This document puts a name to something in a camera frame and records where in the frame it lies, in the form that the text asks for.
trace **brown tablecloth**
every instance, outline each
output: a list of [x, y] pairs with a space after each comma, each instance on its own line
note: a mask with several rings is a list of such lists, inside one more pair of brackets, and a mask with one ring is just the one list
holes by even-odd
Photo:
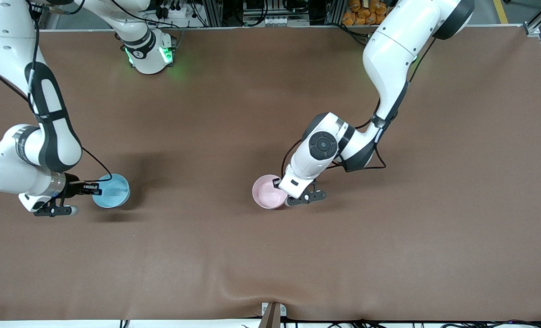
[[[318, 113], [369, 118], [337, 29], [188, 31], [144, 76], [112, 33], [42, 33], [83, 145], [132, 186], [35, 218], [0, 193], [0, 319], [541, 320], [541, 46], [515, 27], [435, 43], [380, 143], [389, 167], [263, 210], [252, 183]], [[0, 138], [35, 122], [0, 83]], [[73, 170], [103, 170], [87, 156]]]

